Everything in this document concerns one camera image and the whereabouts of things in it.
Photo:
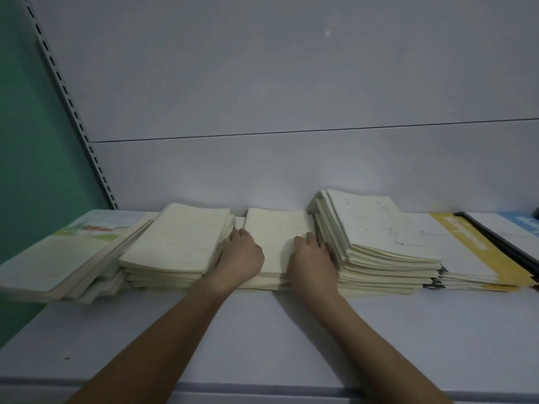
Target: person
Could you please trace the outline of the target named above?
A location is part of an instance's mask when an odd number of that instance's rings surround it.
[[[206,329],[230,294],[255,277],[262,249],[244,230],[222,244],[214,270],[67,401],[68,404],[165,403]],[[339,342],[357,368],[367,400],[446,404],[447,395],[381,338],[337,291],[327,244],[311,233],[295,238],[287,271],[292,291]]]

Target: hand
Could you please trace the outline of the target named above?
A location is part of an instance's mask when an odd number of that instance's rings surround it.
[[[262,248],[255,244],[247,230],[232,230],[230,237],[221,244],[222,251],[217,267],[210,276],[226,292],[232,292],[239,285],[258,275],[264,264]]]
[[[337,270],[329,256],[326,243],[318,246],[312,233],[307,240],[294,238],[295,250],[290,256],[287,278],[293,292],[310,308],[338,295]]]

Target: perforated metal strip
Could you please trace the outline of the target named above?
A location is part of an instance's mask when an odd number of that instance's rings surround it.
[[[77,107],[75,106],[75,102],[73,101],[73,98],[71,97],[69,93],[69,89],[67,88],[67,85],[64,81],[64,77],[62,76],[60,68],[58,67],[57,61],[54,58],[54,54],[52,53],[51,46],[49,45],[49,42],[47,41],[45,34],[43,32],[43,28],[39,25],[39,21],[37,20],[36,13],[30,3],[30,0],[23,0],[23,2],[26,7],[26,10],[28,11],[30,15],[30,20],[33,23],[34,31],[39,40],[39,46],[41,47],[41,49],[43,50],[43,53],[47,57],[47,63],[49,65],[49,68],[54,74],[54,79],[56,80],[58,87],[62,91],[62,96],[64,97],[67,107],[70,110],[71,116],[73,117],[73,121],[75,122],[75,124],[77,124],[77,129],[83,138],[84,145],[86,147],[86,150],[88,151],[88,154],[90,155],[90,158],[92,159],[92,163],[94,164],[95,170],[97,171],[99,175],[100,182],[101,184],[103,184],[104,190],[107,193],[109,199],[111,200],[111,204],[113,205],[114,209],[118,210],[118,204],[116,200],[114,199],[111,187],[109,186],[107,182],[107,178],[105,177],[104,172],[101,168],[101,165],[99,164],[98,157],[95,154],[94,148],[92,147],[92,142],[90,141],[88,135],[86,134],[86,129],[84,128],[84,122],[81,119],[80,114],[77,112]]]

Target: blue stripe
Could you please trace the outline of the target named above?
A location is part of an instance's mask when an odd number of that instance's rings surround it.
[[[513,224],[517,224],[519,227],[531,232],[536,237],[539,237],[539,220],[536,220],[529,214],[518,212],[505,212],[498,214],[511,221]]]

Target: stack of notebooks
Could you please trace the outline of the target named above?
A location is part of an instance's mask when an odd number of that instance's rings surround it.
[[[322,190],[316,204],[342,294],[410,294],[439,276],[441,257],[389,197]]]
[[[120,255],[156,215],[91,210],[0,265],[0,290],[34,302],[115,295],[125,279]]]
[[[457,213],[513,261],[539,277],[539,221],[528,214]]]
[[[425,243],[442,257],[435,287],[512,291],[532,286],[528,271],[498,250],[462,217],[447,213],[408,214]]]
[[[195,208],[169,204],[120,258],[134,287],[187,288],[212,270],[219,244],[233,228],[244,228],[266,257],[260,274],[243,289],[276,290],[286,286],[286,266],[294,237],[313,231],[305,211],[281,212],[250,208],[247,217],[234,217],[228,208]]]

